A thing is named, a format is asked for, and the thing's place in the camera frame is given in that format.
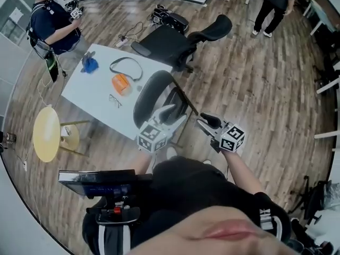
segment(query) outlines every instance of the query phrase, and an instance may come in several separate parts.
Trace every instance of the person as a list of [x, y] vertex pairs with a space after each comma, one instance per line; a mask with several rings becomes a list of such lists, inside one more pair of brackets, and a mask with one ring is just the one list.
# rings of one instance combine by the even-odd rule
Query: person
[[273, 36], [273, 31], [280, 24], [284, 16], [293, 11], [295, 0], [263, 0], [262, 8], [256, 18], [253, 34], [256, 36], [262, 29], [262, 24], [268, 14], [275, 10], [274, 18], [263, 34], [269, 38]]
[[[265, 194], [237, 153], [222, 153], [235, 184], [209, 161], [180, 157], [174, 148], [168, 148], [167, 160], [155, 166], [152, 184], [140, 198], [143, 217], [131, 231], [131, 254], [295, 254], [261, 229], [261, 214], [272, 214], [279, 220], [276, 231], [281, 241], [287, 242], [291, 227], [286, 212]], [[131, 168], [144, 174], [150, 161], [151, 156], [140, 152]], [[102, 198], [94, 208], [103, 203]], [[116, 247], [117, 234], [109, 226], [102, 234], [100, 252], [98, 227], [95, 217], [86, 214], [82, 235], [91, 251], [121, 254]]]
[[70, 14], [53, 0], [35, 0], [31, 13], [31, 27], [56, 55], [80, 60], [89, 48], [81, 36], [81, 18], [70, 21]]

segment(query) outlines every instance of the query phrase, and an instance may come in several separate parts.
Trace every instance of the sneaker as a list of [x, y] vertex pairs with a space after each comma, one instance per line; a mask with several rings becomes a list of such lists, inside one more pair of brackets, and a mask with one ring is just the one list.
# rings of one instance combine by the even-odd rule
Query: sneaker
[[268, 38], [271, 38], [273, 36], [273, 33], [266, 33], [265, 31], [263, 32], [263, 34]]
[[168, 147], [166, 149], [166, 159], [167, 160], [170, 160], [171, 158], [176, 157], [177, 155], [178, 155], [177, 151], [174, 147]]

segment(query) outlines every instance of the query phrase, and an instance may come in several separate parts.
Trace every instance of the wooden floor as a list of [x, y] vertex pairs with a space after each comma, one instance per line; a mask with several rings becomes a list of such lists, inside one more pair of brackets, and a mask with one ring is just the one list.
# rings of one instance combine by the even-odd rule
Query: wooden floor
[[[296, 197], [291, 190], [302, 186], [304, 175], [311, 182], [326, 178], [333, 139], [314, 140], [313, 135], [334, 130], [334, 96], [316, 95], [314, 64], [322, 67], [322, 54], [309, 36], [311, 27], [295, 9], [285, 17], [271, 39], [251, 31], [262, 0], [209, 0], [208, 6], [178, 0], [91, 0], [82, 3], [85, 15], [82, 33], [91, 43], [113, 47], [117, 36], [138, 21], [145, 37], [154, 28], [146, 18], [156, 4], [184, 16], [190, 31], [201, 30], [219, 14], [233, 22], [232, 33], [222, 40], [199, 45], [192, 65], [194, 73], [175, 78], [199, 111], [215, 112], [247, 131], [240, 154], [264, 184], [270, 197], [288, 209]], [[132, 52], [130, 46], [123, 48]], [[64, 61], [65, 68], [75, 65]], [[56, 105], [62, 122], [90, 119], [80, 127], [84, 158], [60, 152], [48, 164], [39, 161], [32, 148], [32, 128], [44, 107], [37, 85], [48, 82], [44, 62], [31, 55], [16, 85], [5, 131], [18, 135], [15, 152], [25, 159], [25, 172], [13, 150], [5, 161], [20, 193], [48, 230], [75, 254], [90, 254], [81, 236], [85, 208], [93, 201], [82, 199], [57, 181], [59, 169], [108, 170], [125, 168], [137, 151], [134, 141], [93, 119], [58, 96], [63, 80], [47, 88], [40, 85], [47, 104]], [[209, 139], [193, 127], [184, 130], [181, 154], [198, 160], [207, 158], [226, 173], [221, 154], [210, 149]]]

